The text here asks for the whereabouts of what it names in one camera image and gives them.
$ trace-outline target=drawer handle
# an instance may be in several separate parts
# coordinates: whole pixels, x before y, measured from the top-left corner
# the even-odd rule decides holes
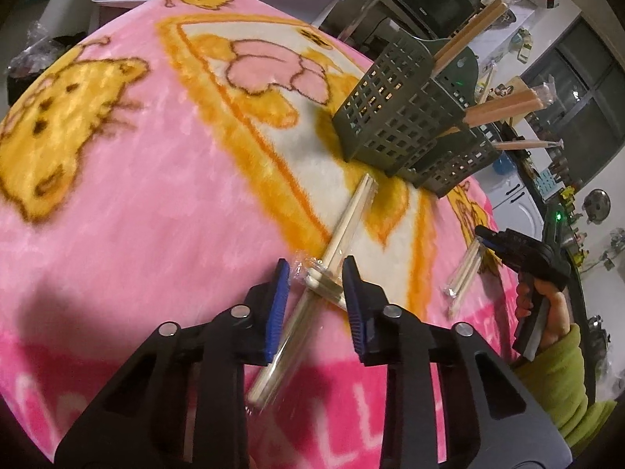
[[[516,189],[518,189],[521,186],[520,183],[517,183],[516,187],[511,188],[510,190],[508,190],[505,195],[510,195],[512,194]]]
[[[510,201],[510,204],[514,203],[515,201],[519,200],[521,197],[523,197],[525,195],[525,192],[521,192],[521,195],[519,195],[518,197],[515,197],[513,200]]]

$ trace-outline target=green fleece jacket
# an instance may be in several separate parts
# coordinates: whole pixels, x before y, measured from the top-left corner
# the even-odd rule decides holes
[[[539,353],[514,373],[545,409],[577,456],[614,410],[616,402],[597,402],[588,407],[584,387],[584,359],[579,349],[579,326],[562,340]]]

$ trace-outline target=metal rivet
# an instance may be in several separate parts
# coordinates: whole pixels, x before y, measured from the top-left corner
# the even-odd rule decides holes
[[[382,313],[388,318],[396,319],[401,316],[401,308],[397,305],[387,305],[382,310]]]
[[[178,331],[178,326],[175,322],[164,322],[158,327],[158,334],[163,337],[171,337]]]
[[[467,322],[459,322],[455,326],[455,331],[458,333],[458,335],[462,335],[462,337],[470,337],[471,335],[473,335],[473,326],[471,326]]]
[[[233,318],[244,319],[249,316],[249,307],[247,305],[235,305],[230,309],[230,315]]]

